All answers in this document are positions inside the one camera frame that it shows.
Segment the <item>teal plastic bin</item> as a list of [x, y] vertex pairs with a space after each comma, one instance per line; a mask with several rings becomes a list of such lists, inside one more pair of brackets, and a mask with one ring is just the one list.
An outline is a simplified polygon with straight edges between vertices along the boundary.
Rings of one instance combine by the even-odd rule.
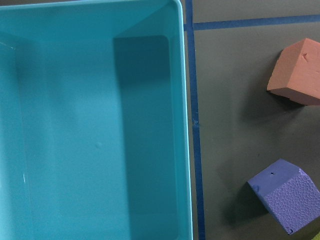
[[178, 0], [0, 8], [0, 237], [193, 238]]

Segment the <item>orange foam block left side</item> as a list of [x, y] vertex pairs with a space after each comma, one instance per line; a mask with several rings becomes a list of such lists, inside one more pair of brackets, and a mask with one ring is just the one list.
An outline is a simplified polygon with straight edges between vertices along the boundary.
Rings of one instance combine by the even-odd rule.
[[281, 52], [266, 90], [305, 106], [320, 104], [320, 43], [304, 38]]

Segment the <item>purple foam block left side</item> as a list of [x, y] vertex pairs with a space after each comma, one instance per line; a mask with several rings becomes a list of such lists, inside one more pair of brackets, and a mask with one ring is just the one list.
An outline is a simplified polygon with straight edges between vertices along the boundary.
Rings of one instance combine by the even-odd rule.
[[247, 181], [288, 235], [320, 217], [320, 191], [300, 167], [278, 159]]

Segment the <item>yellow foam block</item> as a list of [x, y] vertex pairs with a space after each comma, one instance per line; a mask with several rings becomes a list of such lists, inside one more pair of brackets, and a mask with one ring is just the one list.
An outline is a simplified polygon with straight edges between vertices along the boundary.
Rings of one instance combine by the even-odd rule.
[[311, 240], [320, 240], [320, 232], [314, 236]]

